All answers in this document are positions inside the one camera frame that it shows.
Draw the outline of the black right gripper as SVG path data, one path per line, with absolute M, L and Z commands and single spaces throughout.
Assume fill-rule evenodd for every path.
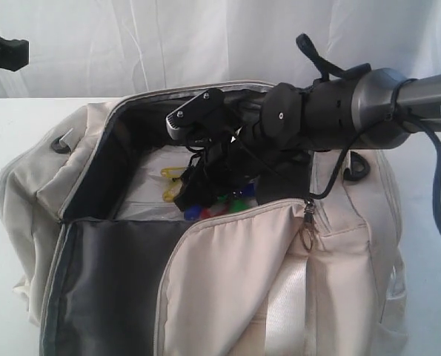
M 244 187 L 265 170 L 265 165 L 237 141 L 217 143 L 204 149 L 188 172 L 173 201 L 180 211 L 195 205 L 210 208 L 213 196 Z

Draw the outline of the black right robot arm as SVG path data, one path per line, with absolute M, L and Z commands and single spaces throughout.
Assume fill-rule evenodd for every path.
M 309 151 L 391 149 L 424 128 L 441 132 L 441 75 L 408 79 L 390 68 L 357 68 L 306 89 L 279 83 L 252 122 L 226 105 L 223 90 L 208 88 L 169 113 L 166 126 L 187 148 L 205 141 L 181 176 L 176 207 L 208 208 Z

